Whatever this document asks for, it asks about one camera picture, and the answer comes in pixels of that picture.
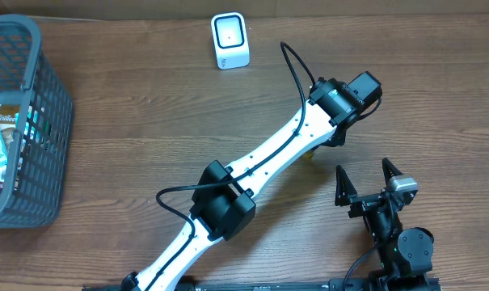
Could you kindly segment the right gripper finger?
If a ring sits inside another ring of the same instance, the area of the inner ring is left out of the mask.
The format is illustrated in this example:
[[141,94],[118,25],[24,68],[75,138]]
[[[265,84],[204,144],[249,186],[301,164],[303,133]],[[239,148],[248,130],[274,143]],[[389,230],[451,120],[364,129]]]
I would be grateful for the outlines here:
[[335,190],[335,205],[347,206],[351,205],[357,198],[358,194],[349,179],[347,172],[341,165],[335,169],[336,173],[336,190]]
[[393,186],[394,181],[403,173],[388,159],[382,159],[382,170],[387,186]]

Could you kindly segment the yellow dish soap bottle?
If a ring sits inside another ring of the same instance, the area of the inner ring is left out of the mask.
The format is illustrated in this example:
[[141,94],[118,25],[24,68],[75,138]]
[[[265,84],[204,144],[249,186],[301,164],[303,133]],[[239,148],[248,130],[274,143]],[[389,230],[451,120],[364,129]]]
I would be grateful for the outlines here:
[[314,151],[313,150],[310,150],[310,151],[304,153],[305,159],[312,159],[313,156],[314,156]]

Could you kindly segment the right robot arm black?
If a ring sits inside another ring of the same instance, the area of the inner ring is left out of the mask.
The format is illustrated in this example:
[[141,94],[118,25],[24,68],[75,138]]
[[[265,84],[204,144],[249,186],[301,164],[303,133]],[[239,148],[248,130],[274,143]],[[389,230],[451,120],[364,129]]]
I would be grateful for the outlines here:
[[[388,158],[382,159],[386,185],[377,194],[360,196],[346,171],[337,166],[335,205],[348,206],[350,218],[360,217],[374,245],[348,269],[343,279],[331,280],[341,290],[440,290],[437,278],[430,278],[434,251],[433,234],[422,227],[404,229],[398,212],[409,205],[418,192],[416,180],[402,173]],[[382,268],[366,278],[353,280],[356,267],[374,252]]]

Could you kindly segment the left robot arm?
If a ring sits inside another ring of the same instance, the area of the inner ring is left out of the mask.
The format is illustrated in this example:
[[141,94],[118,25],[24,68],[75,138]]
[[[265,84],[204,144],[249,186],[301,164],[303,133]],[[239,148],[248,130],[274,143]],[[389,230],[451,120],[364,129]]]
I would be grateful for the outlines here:
[[285,168],[320,145],[341,146],[347,129],[381,96],[381,83],[368,71],[350,83],[320,78],[293,118],[262,145],[227,166],[213,161],[204,169],[190,186],[193,206],[180,233],[149,267],[127,275],[121,288],[174,289],[207,249],[253,219],[257,197]]

